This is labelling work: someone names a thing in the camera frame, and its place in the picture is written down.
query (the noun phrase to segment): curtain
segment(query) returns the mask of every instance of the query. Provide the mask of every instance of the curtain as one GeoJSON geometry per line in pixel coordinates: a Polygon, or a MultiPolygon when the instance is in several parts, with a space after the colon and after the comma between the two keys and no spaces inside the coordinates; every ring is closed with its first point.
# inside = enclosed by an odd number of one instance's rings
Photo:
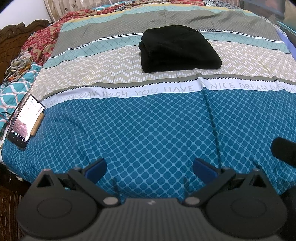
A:
{"type": "Polygon", "coordinates": [[[47,11],[53,22],[58,21],[68,12],[91,9],[118,2],[117,0],[44,0],[47,11]]]}

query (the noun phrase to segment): black towel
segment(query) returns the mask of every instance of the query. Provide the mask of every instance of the black towel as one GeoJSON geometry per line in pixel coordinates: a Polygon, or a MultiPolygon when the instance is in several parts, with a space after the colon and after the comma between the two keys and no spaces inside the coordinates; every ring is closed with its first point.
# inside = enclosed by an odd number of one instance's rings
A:
{"type": "Polygon", "coordinates": [[[204,36],[181,25],[148,29],[139,43],[145,73],[183,69],[218,69],[222,61],[204,36]]]}

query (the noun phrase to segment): phone screen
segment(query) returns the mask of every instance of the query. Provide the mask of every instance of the phone screen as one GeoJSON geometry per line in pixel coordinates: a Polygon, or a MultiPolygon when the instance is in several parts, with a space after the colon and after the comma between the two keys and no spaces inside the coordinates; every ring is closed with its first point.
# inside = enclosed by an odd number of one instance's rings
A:
{"type": "Polygon", "coordinates": [[[33,96],[29,96],[13,123],[9,139],[21,148],[25,148],[30,132],[43,110],[44,107],[33,96]]]}

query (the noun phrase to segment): cable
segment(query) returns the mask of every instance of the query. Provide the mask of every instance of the cable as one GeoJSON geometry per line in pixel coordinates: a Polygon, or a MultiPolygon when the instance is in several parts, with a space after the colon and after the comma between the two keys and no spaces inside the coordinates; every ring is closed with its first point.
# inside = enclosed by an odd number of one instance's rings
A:
{"type": "Polygon", "coordinates": [[[3,114],[0,114],[0,117],[2,117],[9,124],[8,119],[3,114]]]}
{"type": "Polygon", "coordinates": [[[2,111],[2,112],[0,112],[0,114],[3,114],[3,113],[6,113],[6,114],[8,114],[8,115],[11,115],[10,113],[8,113],[8,112],[6,112],[6,111],[2,111]]]}

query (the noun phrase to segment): wooden bed frame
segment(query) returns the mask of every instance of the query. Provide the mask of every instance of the wooden bed frame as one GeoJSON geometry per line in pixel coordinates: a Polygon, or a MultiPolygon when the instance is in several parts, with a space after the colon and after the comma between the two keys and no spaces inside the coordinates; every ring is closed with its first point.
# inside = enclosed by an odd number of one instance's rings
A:
{"type": "MultiPolygon", "coordinates": [[[[48,20],[35,20],[29,26],[24,23],[9,25],[0,30],[0,84],[6,69],[17,57],[30,35],[49,25],[48,20]]],[[[17,241],[23,233],[16,220],[16,210],[30,183],[19,180],[5,165],[0,164],[0,240],[17,241]]]]}
{"type": "Polygon", "coordinates": [[[11,61],[17,57],[30,35],[49,25],[48,20],[35,20],[29,26],[24,23],[8,25],[0,30],[0,84],[4,79],[6,69],[11,61]]]}

